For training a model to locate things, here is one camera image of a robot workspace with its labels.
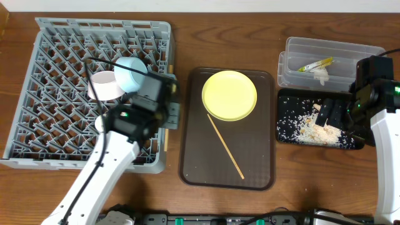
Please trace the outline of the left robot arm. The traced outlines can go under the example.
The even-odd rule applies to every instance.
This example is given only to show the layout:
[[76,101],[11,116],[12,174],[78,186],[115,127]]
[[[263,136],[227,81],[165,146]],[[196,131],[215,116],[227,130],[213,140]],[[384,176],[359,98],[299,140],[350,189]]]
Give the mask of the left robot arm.
[[121,175],[167,123],[178,88],[175,75],[149,72],[132,104],[119,104],[101,116],[103,132],[89,161],[44,224],[96,223]]

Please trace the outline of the yellow round plate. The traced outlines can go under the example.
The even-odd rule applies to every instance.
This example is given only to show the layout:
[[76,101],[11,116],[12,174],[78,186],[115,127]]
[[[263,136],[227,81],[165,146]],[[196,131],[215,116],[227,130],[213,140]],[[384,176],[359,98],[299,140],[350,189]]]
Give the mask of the yellow round plate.
[[238,121],[250,115],[258,94],[249,77],[238,71],[220,71],[210,76],[201,91],[206,111],[222,121]]

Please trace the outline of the wooden chopstick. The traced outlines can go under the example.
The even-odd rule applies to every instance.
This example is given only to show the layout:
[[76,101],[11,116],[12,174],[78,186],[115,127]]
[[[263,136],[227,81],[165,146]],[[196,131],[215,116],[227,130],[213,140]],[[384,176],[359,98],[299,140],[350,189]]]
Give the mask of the wooden chopstick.
[[216,132],[219,140],[221,141],[222,145],[224,146],[229,158],[231,159],[232,163],[234,164],[234,167],[236,168],[236,171],[238,172],[238,174],[240,175],[241,179],[245,179],[243,172],[241,171],[240,167],[238,166],[234,156],[232,155],[231,151],[228,148],[228,145],[226,144],[224,138],[222,137],[221,133],[219,132],[217,126],[215,125],[213,119],[211,118],[211,116],[209,114],[207,114],[207,117],[212,125],[212,127],[214,128],[214,131]]
[[[174,66],[173,65],[169,65],[168,66],[168,73],[173,73],[173,69],[174,69]],[[169,144],[169,129],[165,129],[165,132],[164,132],[164,152],[167,152],[168,151],[168,144]]]

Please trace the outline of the yellow plastic wrapper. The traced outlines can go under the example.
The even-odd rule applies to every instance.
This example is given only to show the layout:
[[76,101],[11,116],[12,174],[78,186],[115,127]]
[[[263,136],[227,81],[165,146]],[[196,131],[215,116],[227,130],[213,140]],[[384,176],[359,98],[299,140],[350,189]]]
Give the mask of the yellow plastic wrapper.
[[326,66],[330,66],[334,62],[333,57],[329,57],[320,61],[316,61],[314,63],[308,64],[298,69],[299,72],[304,73],[312,73],[315,70],[325,68]]

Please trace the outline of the light blue bowl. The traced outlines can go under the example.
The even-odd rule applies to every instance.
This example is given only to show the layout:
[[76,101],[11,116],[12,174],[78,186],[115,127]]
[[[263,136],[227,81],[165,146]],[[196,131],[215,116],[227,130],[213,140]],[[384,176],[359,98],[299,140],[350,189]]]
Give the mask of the light blue bowl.
[[[146,74],[148,72],[146,65],[137,57],[120,57],[116,64],[126,66]],[[114,76],[119,87],[126,93],[136,92],[141,88],[145,76],[134,71],[114,67]]]

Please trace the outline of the white round bowl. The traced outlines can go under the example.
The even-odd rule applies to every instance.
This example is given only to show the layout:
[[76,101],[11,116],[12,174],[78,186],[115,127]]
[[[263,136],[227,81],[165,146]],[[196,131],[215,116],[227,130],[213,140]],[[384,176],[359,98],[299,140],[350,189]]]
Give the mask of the white round bowl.
[[88,84],[87,94],[91,99],[109,101],[120,98],[125,92],[116,82],[114,71],[101,71],[90,77],[94,89]]

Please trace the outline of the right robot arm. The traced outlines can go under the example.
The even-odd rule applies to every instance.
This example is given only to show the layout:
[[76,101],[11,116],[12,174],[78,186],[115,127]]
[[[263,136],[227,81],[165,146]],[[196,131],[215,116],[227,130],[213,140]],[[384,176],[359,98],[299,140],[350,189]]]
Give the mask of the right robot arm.
[[325,99],[316,119],[376,147],[378,200],[374,220],[399,224],[399,81],[386,52],[357,62],[350,100]]

